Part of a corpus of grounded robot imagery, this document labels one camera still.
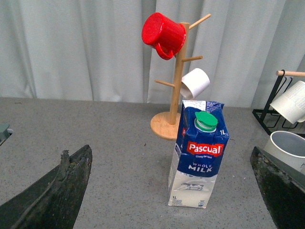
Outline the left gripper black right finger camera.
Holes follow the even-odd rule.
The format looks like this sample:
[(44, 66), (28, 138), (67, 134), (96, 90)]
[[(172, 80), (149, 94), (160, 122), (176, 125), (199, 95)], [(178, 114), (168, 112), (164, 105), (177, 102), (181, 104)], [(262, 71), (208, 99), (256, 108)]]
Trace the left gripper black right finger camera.
[(259, 147), (254, 147), (250, 162), (264, 203), (277, 228), (303, 229), (304, 174)]

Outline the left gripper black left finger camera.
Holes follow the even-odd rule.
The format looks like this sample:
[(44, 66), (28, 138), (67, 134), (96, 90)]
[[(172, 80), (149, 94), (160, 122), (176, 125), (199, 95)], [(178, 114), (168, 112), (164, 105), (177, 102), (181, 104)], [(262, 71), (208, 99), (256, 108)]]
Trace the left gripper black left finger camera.
[(2, 229), (72, 229), (88, 185), (92, 150), (84, 145), (0, 207)]

